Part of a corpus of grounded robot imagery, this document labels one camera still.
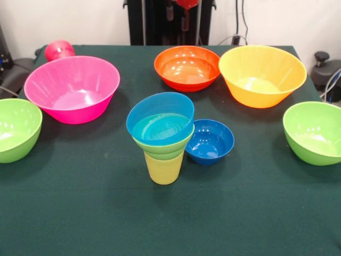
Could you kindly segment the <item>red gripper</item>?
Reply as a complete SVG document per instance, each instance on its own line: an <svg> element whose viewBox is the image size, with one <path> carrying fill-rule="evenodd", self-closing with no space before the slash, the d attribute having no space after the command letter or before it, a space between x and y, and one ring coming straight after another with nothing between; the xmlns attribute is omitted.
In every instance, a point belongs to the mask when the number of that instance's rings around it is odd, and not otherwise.
<svg viewBox="0 0 341 256"><path fill-rule="evenodd" d="M189 30L189 10L199 4L199 0L176 0L177 5L181 6L185 10L183 11L182 19L181 19L181 30L188 31ZM166 14L167 20L173 21L174 19L174 11L173 11L173 1L166 1Z"/></svg>

